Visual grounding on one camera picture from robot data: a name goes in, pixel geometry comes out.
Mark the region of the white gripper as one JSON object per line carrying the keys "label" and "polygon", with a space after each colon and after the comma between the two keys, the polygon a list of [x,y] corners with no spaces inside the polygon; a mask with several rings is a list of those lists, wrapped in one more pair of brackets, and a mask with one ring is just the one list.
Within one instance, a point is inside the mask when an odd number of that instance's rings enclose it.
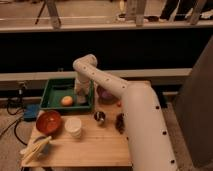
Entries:
{"label": "white gripper", "polygon": [[89,94],[90,82],[80,82],[78,79],[74,81],[74,93],[78,104],[87,102],[86,96]]}

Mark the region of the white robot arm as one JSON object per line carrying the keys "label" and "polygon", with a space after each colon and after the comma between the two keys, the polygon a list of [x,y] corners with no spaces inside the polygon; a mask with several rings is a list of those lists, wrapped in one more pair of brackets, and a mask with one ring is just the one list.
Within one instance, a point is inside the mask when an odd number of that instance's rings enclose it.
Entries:
{"label": "white robot arm", "polygon": [[73,62],[75,89],[86,90],[89,81],[121,100],[133,171],[179,171],[163,112],[154,89],[97,68],[93,54]]}

